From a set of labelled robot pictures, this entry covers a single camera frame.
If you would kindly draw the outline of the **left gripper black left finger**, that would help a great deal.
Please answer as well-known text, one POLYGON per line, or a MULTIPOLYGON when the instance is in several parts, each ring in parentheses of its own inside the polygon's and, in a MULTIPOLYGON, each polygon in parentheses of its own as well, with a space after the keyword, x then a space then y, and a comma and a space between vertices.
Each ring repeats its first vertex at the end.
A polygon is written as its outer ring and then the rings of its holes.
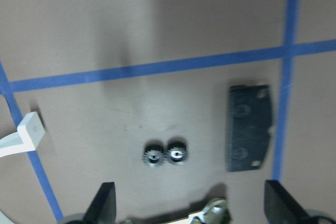
POLYGON ((84 223, 115 223, 116 191, 115 183, 102 183, 87 209, 84 223))

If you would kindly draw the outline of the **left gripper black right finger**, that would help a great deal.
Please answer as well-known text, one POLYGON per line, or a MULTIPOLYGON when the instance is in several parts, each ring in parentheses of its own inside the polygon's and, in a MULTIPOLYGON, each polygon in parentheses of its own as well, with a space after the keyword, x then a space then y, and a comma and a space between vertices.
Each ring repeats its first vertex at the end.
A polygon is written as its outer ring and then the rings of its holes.
POLYGON ((264 213, 271 224, 314 223, 314 219, 277 180, 265 181, 264 213))

